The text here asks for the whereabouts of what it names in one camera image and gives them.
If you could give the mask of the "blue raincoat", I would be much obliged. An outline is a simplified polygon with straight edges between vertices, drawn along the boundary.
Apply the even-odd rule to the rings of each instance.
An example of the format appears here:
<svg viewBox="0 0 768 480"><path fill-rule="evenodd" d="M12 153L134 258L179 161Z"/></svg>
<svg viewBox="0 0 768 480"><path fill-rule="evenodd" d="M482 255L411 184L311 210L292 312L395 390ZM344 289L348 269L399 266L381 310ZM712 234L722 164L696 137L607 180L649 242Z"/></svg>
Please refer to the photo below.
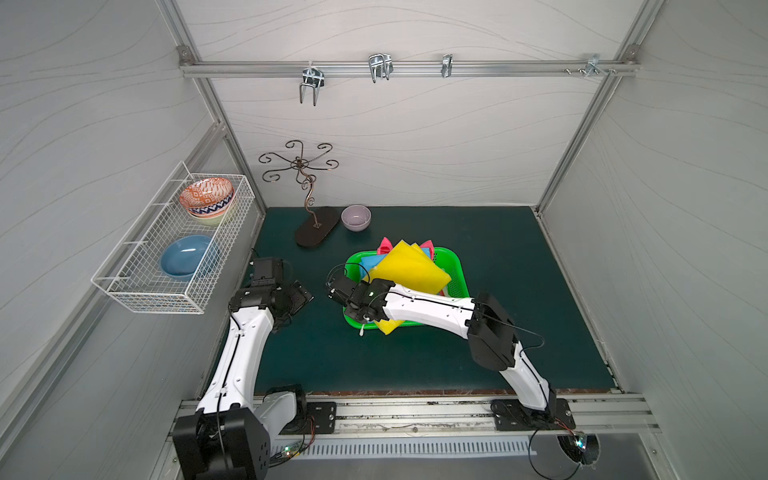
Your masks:
<svg viewBox="0 0 768 480"><path fill-rule="evenodd" d="M365 280L381 278L401 284L426 278L435 267L431 257L418 244L406 242L398 243L387 254L362 257L359 263Z"/></svg>

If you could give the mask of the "yellow raincoat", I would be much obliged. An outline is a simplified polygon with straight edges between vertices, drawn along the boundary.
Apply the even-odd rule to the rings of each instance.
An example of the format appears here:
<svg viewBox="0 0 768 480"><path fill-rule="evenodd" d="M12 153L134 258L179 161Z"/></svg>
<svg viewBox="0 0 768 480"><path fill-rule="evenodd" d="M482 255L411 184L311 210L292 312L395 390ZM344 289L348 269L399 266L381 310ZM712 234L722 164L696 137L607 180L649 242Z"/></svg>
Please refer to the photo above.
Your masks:
<svg viewBox="0 0 768 480"><path fill-rule="evenodd" d="M421 244L408 244L400 240L393 244L384 237L377 249L383 255L363 279L390 280L411 290L439 294L452 281L452 277L435 262L434 244L427 240Z"/></svg>

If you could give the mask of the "pink bunny raincoat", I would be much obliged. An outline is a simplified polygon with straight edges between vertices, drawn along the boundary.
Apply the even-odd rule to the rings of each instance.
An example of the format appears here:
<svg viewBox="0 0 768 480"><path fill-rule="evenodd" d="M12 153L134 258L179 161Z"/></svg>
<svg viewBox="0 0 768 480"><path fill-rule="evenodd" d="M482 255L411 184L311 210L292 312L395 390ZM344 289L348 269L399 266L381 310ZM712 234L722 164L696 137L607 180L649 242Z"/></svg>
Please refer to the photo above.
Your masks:
<svg viewBox="0 0 768 480"><path fill-rule="evenodd" d="M435 258L435 247L431 240L427 240L421 244L417 244L417 247L422 250L422 252L430 259L433 260ZM395 248L395 244L388 239L387 237L383 237L379 246L376 249L377 255L387 255L389 254L393 249Z"/></svg>

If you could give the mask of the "green plastic basket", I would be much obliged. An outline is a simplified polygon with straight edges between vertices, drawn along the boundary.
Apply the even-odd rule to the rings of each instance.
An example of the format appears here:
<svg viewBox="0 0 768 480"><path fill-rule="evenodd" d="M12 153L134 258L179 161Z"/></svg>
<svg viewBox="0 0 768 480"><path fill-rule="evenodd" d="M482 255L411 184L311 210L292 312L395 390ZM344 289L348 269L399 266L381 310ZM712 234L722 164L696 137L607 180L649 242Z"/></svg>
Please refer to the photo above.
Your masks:
<svg viewBox="0 0 768 480"><path fill-rule="evenodd" d="M377 255L376 250L360 251L352 254L344 268L344 275L353 281L359 281L361 275L376 266L384 255ZM470 296L459 257L450 249L435 247L433 263L451 277L451 281L441 290L441 295L453 298Z"/></svg>

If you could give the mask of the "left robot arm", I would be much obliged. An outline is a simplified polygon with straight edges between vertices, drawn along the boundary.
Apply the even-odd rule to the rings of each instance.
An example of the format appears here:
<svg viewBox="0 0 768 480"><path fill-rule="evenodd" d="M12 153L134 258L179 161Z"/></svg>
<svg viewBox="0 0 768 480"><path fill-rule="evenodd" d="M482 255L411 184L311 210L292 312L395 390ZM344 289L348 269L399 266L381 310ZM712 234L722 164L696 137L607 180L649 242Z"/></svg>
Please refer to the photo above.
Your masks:
<svg viewBox="0 0 768 480"><path fill-rule="evenodd" d="M257 258L251 265L248 285L229 301L228 335L210 385L194 413L178 417L171 432L186 479L263 479L308 447L301 440L272 450L285 427L312 425L302 388L278 387L260 403L254 392L268 337L313 297L299 282L285 280L282 260Z"/></svg>

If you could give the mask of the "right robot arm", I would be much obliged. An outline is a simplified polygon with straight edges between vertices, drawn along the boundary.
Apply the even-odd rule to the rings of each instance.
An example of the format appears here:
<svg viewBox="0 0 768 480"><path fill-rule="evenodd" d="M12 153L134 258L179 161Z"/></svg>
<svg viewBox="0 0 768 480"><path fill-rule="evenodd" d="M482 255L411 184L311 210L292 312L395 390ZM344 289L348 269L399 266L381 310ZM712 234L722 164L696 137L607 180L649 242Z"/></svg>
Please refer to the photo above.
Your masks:
<svg viewBox="0 0 768 480"><path fill-rule="evenodd" d="M414 321L466 340L472 359L499 372L522 409L540 418L554 416L556 394L529 360L510 315L491 295L453 298L409 289L391 280L355 282L345 276L326 282L329 297L362 324Z"/></svg>

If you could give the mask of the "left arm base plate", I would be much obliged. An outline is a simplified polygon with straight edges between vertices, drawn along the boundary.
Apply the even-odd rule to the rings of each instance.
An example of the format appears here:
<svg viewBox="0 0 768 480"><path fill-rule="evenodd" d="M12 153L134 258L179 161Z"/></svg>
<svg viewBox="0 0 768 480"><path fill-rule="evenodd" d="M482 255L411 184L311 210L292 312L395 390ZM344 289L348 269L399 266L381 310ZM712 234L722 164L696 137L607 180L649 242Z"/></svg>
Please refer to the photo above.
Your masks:
<svg viewBox="0 0 768 480"><path fill-rule="evenodd" d="M332 434L335 431L337 403L308 402L300 406L295 418L280 432L281 435L311 436Z"/></svg>

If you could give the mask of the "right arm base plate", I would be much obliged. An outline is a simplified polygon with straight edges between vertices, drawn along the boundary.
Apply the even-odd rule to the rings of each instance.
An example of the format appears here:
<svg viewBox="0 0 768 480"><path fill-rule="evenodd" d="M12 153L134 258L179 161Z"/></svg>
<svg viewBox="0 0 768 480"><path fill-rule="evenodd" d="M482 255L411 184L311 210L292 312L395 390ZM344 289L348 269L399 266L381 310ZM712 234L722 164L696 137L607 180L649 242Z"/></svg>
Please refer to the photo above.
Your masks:
<svg viewBox="0 0 768 480"><path fill-rule="evenodd" d="M523 407L512 399L495 399L490 404L497 431L575 430L570 405L566 399L550 401L546 411Z"/></svg>

